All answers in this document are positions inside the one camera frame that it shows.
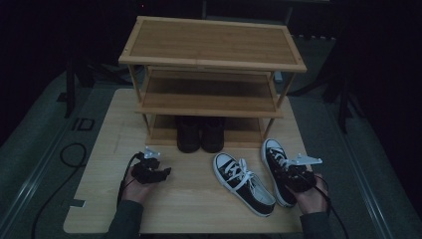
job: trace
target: dark background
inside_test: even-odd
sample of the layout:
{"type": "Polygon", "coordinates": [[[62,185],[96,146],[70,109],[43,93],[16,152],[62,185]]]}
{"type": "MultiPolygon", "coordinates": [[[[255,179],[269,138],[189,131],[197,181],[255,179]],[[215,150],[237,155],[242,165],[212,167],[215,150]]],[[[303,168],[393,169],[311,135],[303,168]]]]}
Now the dark background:
{"type": "MultiPolygon", "coordinates": [[[[284,21],[293,7],[289,22],[293,35],[336,38],[323,68],[341,75],[347,66],[351,91],[422,214],[418,203],[422,201],[421,2],[207,2],[208,15],[275,21],[284,21]]],[[[69,60],[83,76],[80,81],[89,82],[87,59],[117,66],[136,15],[200,19],[202,1],[6,0],[0,2],[0,11],[2,144],[69,60]]]]}

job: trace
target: black cable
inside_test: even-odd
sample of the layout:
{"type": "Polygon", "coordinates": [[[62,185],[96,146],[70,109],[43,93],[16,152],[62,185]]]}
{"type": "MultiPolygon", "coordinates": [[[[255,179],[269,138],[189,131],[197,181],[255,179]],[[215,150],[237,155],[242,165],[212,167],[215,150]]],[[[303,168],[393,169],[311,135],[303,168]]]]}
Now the black cable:
{"type": "Polygon", "coordinates": [[[122,189],[125,190],[131,183],[133,183],[136,180],[136,178],[132,179],[130,182],[127,183],[127,185],[122,189]]]}
{"type": "Polygon", "coordinates": [[[127,167],[126,167],[126,171],[124,172],[124,176],[123,176],[123,179],[121,180],[121,181],[126,181],[126,178],[127,178],[127,174],[129,173],[129,169],[130,169],[130,167],[131,167],[131,165],[132,165],[132,162],[133,162],[133,160],[135,159],[135,158],[137,158],[137,157],[139,157],[139,153],[136,153],[131,159],[130,159],[130,161],[129,161],[129,163],[127,164],[127,167]]]}
{"type": "Polygon", "coordinates": [[[85,161],[85,159],[87,158],[87,148],[83,145],[83,144],[81,144],[81,143],[78,143],[78,142],[74,142],[74,143],[71,143],[71,144],[69,144],[69,145],[67,145],[67,146],[65,146],[62,150],[61,150],[61,152],[60,152],[60,160],[62,161],[62,163],[64,163],[66,166],[69,166],[69,167],[72,167],[72,168],[74,168],[75,170],[72,172],[72,174],[62,183],[62,185],[60,185],[59,186],[59,188],[57,188],[56,189],[56,191],[47,199],[47,201],[43,204],[43,206],[40,208],[40,210],[38,211],[38,213],[37,213],[37,215],[36,215],[36,217],[35,217],[35,219],[34,219],[34,222],[33,222],[33,224],[32,224],[32,228],[31,228],[31,238],[32,239],[35,239],[35,232],[36,232],[36,228],[37,228],[37,223],[38,223],[38,220],[40,219],[40,216],[41,216],[41,214],[43,213],[43,211],[44,211],[44,209],[47,207],[47,205],[50,203],[50,201],[54,198],[54,196],[60,191],[60,189],[62,189],[62,187],[63,186],[65,186],[65,184],[66,183],[68,183],[68,181],[75,175],[75,173],[77,173],[78,172],[78,170],[81,168],[81,167],[85,167],[86,166],[86,164],[84,163],[84,161],[85,161]],[[82,150],[84,151],[84,155],[83,155],[83,157],[81,158],[81,161],[80,161],[80,163],[79,164],[77,164],[77,165],[72,165],[72,164],[70,164],[70,163],[67,163],[67,162],[65,162],[65,159],[64,159],[64,152],[65,152],[65,150],[66,149],[68,149],[69,147],[71,147],[71,146],[75,146],[75,145],[77,145],[77,146],[80,146],[81,148],[82,148],[82,150]]]}
{"type": "MultiPolygon", "coordinates": [[[[341,218],[338,216],[337,212],[335,211],[334,207],[332,206],[331,199],[322,190],[320,190],[316,185],[311,184],[305,177],[303,177],[299,173],[298,173],[298,176],[301,177],[307,184],[312,185],[313,188],[316,191],[318,191],[321,194],[321,196],[325,199],[326,203],[328,204],[328,209],[327,209],[326,213],[328,215],[329,215],[330,211],[332,211],[332,213],[334,213],[335,218],[337,218],[337,221],[340,224],[341,229],[343,230],[345,238],[348,239],[349,237],[348,237],[347,229],[345,228],[344,223],[341,221],[341,218]]],[[[328,183],[325,180],[323,180],[321,177],[316,176],[316,175],[315,175],[315,177],[321,179],[325,183],[326,188],[328,188],[328,183]]]]}

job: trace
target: human hand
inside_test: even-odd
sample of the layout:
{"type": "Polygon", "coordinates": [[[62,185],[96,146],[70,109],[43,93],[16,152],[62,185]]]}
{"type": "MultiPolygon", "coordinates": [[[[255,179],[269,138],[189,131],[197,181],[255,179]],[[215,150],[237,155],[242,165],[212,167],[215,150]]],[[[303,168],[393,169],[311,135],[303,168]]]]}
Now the human hand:
{"type": "MultiPolygon", "coordinates": [[[[322,175],[318,173],[316,173],[316,187],[319,188],[326,196],[328,196],[328,192],[323,187],[322,175]]],[[[328,203],[320,194],[320,192],[315,188],[311,188],[305,192],[294,192],[291,189],[289,189],[289,191],[298,201],[298,205],[299,208],[301,208],[302,213],[310,214],[314,212],[326,212],[328,203]]]]}
{"type": "Polygon", "coordinates": [[[124,189],[121,200],[130,200],[143,204],[148,194],[158,185],[156,183],[141,184],[132,175],[133,166],[129,169],[125,180],[127,187],[124,189]]]}

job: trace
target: sleeve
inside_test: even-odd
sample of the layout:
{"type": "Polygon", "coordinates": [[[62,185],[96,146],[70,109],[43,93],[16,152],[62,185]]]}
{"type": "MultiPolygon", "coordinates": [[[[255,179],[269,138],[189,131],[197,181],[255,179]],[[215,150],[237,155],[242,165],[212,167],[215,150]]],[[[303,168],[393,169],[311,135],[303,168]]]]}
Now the sleeve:
{"type": "Polygon", "coordinates": [[[143,206],[134,201],[123,200],[117,208],[114,219],[108,228],[106,239],[134,239],[139,238],[140,221],[143,206]]]}
{"type": "Polygon", "coordinates": [[[301,222],[305,239],[334,238],[325,212],[302,215],[301,222]]]}

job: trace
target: wooden table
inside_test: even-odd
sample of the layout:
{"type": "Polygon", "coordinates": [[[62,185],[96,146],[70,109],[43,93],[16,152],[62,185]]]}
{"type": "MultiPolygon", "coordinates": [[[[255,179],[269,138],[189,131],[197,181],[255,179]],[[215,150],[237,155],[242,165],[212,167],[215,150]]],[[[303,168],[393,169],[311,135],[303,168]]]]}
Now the wooden table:
{"type": "MultiPolygon", "coordinates": [[[[107,232],[115,214],[119,183],[129,159],[144,150],[146,128],[135,112],[133,90],[117,90],[93,148],[75,199],[85,207],[71,207],[64,229],[68,233],[107,232]]],[[[306,154],[289,100],[282,109],[283,119],[275,120],[269,137],[283,144],[288,157],[306,154]]],[[[273,214],[255,215],[217,180],[214,153],[202,149],[182,153],[176,146],[150,146],[161,152],[161,166],[172,167],[167,181],[161,182],[145,203],[142,233],[279,233],[301,231],[298,207],[276,205],[273,214]]],[[[260,159],[259,148],[225,147],[224,152],[246,158],[272,191],[270,174],[260,159]]]]}

